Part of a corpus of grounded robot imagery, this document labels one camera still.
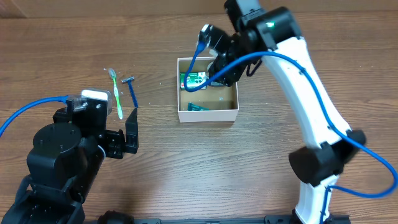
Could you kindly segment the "blue disposable razor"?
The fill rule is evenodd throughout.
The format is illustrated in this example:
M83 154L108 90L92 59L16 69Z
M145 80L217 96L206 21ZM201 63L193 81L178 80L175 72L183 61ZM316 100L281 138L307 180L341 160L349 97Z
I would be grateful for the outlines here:
M128 87L129 87L130 94L131 94L132 102L134 103L134 107L138 108L139 105L138 105L137 98L136 98L136 95L135 95L135 92L134 92L134 89L133 89L133 85L132 85L132 82L134 80L135 80L134 77L129 77L129 78L123 79L121 82L122 83L127 83Z

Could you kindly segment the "green soap bar packet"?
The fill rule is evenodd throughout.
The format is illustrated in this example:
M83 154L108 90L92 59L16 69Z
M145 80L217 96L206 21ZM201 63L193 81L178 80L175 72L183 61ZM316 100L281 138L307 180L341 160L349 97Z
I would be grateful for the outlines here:
M180 73L180 89L184 90L185 73ZM187 77L188 88L196 88L207 81L208 77L205 72L189 73Z

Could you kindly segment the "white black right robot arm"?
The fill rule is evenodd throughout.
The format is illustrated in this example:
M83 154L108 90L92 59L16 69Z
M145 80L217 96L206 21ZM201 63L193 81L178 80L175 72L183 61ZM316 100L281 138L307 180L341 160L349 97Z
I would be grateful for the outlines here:
M284 91L302 130L304 146L289 154L300 180L298 204L291 223L348 223L329 211L331 193L344 166L366 143L330 100L310 58L307 43L292 13L285 7L265 10L258 1L226 1L234 27L228 35L213 26L200 38L216 53L208 67L210 80L225 86L265 66Z

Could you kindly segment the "teal toothpaste tube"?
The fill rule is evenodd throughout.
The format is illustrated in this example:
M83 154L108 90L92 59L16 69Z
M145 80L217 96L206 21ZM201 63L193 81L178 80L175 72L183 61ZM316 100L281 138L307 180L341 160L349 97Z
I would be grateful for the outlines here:
M188 111L209 111L208 108L204 108L202 106L195 105L193 103L189 103L187 106Z

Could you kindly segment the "clear soap pump bottle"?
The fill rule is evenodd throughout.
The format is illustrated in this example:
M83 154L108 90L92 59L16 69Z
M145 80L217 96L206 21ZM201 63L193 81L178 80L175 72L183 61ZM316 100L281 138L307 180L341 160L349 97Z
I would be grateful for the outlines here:
M215 74L217 74L219 72L219 68L217 65L215 65L215 61L212 61L208 64L207 66L207 70L208 70L208 79L210 79L211 77L213 77ZM210 83L210 86L212 87L221 87L224 86L223 83L221 83L219 80L214 80Z

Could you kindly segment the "green toothbrush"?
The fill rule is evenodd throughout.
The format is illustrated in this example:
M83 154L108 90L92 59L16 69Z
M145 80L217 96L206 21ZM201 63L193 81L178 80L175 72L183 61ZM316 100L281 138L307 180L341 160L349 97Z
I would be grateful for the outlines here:
M119 119L123 119L123 110L122 110L122 107L121 107L121 104L120 104L119 90L118 90L118 86L117 86L117 83L116 83L116 72L112 68L109 68L108 69L108 73L109 73L110 78L113 81L113 91L114 91L114 96L115 96L115 99L116 99L118 117L119 117Z

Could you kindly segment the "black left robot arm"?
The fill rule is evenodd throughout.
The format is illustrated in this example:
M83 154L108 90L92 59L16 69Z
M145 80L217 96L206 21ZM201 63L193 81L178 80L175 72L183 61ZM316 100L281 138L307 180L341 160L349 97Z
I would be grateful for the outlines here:
M40 99L12 114L1 131L26 110L53 101L66 106L35 134L27 156L30 173L21 181L3 223L83 223L83 204L104 159L137 152L137 110L128 116L125 130L107 130L106 100Z

